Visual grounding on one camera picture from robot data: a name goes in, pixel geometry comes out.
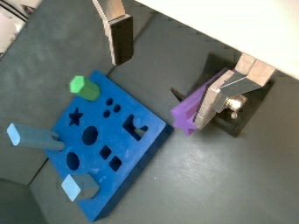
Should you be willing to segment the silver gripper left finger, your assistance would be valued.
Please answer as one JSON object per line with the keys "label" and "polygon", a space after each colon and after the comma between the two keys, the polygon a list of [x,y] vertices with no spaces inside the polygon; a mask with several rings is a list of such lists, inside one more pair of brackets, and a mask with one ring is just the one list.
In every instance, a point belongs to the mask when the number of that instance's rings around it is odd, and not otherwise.
{"label": "silver gripper left finger", "polygon": [[112,64],[120,66],[134,56],[134,17],[126,13],[123,0],[92,0],[108,38]]}

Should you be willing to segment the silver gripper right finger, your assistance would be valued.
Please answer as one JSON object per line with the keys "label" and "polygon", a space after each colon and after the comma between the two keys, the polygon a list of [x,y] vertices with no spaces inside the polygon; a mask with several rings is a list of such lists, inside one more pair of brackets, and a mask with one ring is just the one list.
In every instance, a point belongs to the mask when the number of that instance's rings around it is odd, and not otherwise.
{"label": "silver gripper right finger", "polygon": [[246,104],[244,93],[262,88],[276,69],[262,60],[243,53],[238,64],[210,85],[194,117],[199,130],[224,109],[238,112]]}

